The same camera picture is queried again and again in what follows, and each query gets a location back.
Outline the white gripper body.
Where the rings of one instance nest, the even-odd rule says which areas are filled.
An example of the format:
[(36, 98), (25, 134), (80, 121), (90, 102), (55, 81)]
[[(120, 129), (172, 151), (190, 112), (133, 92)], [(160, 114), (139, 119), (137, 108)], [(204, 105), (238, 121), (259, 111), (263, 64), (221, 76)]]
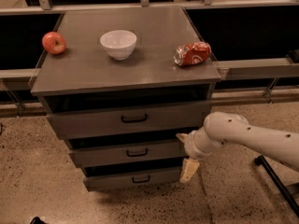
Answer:
[(184, 134), (183, 143), (186, 154), (199, 161), (211, 155), (216, 148), (221, 147), (221, 142), (210, 138), (204, 128)]

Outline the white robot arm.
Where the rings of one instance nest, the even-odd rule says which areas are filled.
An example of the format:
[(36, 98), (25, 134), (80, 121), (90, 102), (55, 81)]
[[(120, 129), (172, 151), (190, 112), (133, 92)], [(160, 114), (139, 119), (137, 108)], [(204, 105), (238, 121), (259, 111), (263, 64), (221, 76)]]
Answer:
[(180, 182), (189, 182), (200, 162), (226, 143), (252, 149), (293, 170), (299, 170), (299, 133), (273, 130), (251, 125), (243, 116), (231, 113), (210, 113), (203, 126), (190, 133), (177, 133), (187, 158), (183, 161)]

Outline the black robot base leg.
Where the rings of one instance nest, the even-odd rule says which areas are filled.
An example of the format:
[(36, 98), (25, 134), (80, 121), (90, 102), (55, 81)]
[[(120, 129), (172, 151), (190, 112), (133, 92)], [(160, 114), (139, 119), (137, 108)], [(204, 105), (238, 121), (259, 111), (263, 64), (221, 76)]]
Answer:
[(265, 169), (292, 211), (299, 217), (299, 203), (295, 200), (295, 196), (299, 194), (299, 183), (285, 186), (263, 155), (255, 158), (254, 163), (257, 166), (261, 165)]

